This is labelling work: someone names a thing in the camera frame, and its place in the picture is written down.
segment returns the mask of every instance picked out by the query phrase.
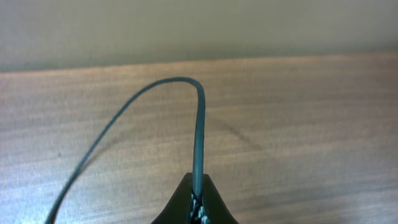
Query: cord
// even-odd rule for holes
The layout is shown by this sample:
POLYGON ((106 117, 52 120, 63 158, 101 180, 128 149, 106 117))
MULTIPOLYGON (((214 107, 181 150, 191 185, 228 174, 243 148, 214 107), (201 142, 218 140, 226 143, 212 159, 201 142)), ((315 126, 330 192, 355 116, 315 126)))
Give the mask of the cord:
POLYGON ((75 171, 73 171, 72 175, 69 177, 65 186, 63 186, 62 191, 59 193, 56 201, 54 202, 49 215, 45 221, 46 224, 52 224, 55 222, 57 217, 58 209, 61 206, 63 198, 66 196, 69 188, 72 186, 73 182, 78 177, 81 169, 85 165, 85 162, 89 158, 90 154, 94 151, 95 147, 100 143, 101 139, 105 136, 111 126, 115 123, 115 121, 123 114, 123 112, 129 107, 129 105, 138 98, 138 96, 142 95, 146 91, 151 88, 171 82, 186 82, 197 88, 198 91, 198 108, 197 108, 197 120, 195 126, 195 141, 193 144, 193 193, 197 198, 201 198, 201 192, 203 189, 203 143, 205 140, 205 109, 206 109, 206 99, 205 99, 205 91, 203 90, 202 85, 188 77, 175 77, 175 78, 166 78, 163 80, 156 81, 150 85, 147 85, 142 90, 138 91, 135 95, 133 95, 124 106, 114 115, 112 120, 106 125, 106 127, 102 130, 101 134, 97 137, 94 143, 91 145, 89 150, 83 156, 79 164, 77 165, 75 171))

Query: wood grain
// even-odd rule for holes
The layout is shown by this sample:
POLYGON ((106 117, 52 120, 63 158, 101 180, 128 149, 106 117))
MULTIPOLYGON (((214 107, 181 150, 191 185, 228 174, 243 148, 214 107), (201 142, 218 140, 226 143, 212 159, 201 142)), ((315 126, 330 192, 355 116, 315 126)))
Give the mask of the wood grain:
MULTIPOLYGON (((206 91, 205 172, 240 223, 398 222, 398 54, 0 74, 0 223, 42 223, 122 104, 155 80, 206 91)), ((192 169, 196 92, 142 95, 57 223, 149 223, 192 169)))

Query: wooden surface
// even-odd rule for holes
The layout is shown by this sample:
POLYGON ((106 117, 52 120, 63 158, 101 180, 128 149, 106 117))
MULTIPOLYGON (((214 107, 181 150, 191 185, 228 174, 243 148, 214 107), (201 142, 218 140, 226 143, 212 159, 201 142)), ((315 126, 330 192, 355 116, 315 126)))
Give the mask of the wooden surface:
MULTIPOLYGON (((105 124, 155 80, 206 92, 205 172, 240 223, 398 223, 398 54, 0 74, 0 223, 42 223, 105 124)), ((196 92, 142 95, 57 223, 149 223, 192 168, 196 92)))

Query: wall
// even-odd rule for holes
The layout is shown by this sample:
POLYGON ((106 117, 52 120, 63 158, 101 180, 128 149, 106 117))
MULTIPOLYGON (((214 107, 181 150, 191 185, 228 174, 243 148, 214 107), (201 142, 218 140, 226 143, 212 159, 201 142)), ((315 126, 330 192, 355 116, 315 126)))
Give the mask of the wall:
POLYGON ((398 49, 396 0, 0 0, 0 70, 398 49))

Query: cable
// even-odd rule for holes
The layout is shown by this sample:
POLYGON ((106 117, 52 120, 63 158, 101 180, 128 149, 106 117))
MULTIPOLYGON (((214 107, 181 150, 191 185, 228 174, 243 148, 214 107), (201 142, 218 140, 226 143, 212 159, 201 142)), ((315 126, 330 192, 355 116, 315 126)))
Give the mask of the cable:
POLYGON ((62 191, 58 195, 56 201, 54 202, 49 215, 45 221, 46 224, 52 224, 55 222, 57 217, 58 209, 61 206, 63 198, 66 196, 69 188, 72 186, 75 179, 78 177, 81 169, 85 165, 85 162, 89 158, 90 154, 94 151, 95 147, 100 143, 101 139, 105 136, 111 126, 115 123, 115 121, 123 114, 123 112, 129 107, 129 105, 138 98, 138 96, 145 93, 147 90, 151 88, 171 82, 186 82, 197 88, 198 91, 198 108, 197 108, 197 121, 195 126, 195 141, 193 144, 193 193, 197 198, 201 198, 201 192, 203 189, 203 143, 205 140, 205 110, 206 110, 206 99, 205 99, 205 91, 203 90, 202 85, 188 77, 175 77, 175 78, 166 78, 163 80, 156 81, 150 85, 147 85, 142 90, 138 91, 135 95, 133 95, 124 106, 114 115, 112 120, 106 125, 101 134, 97 137, 94 143, 91 145, 90 149, 83 156, 79 164, 77 165, 75 171, 73 171, 72 175, 68 179, 65 186, 63 186, 62 191))

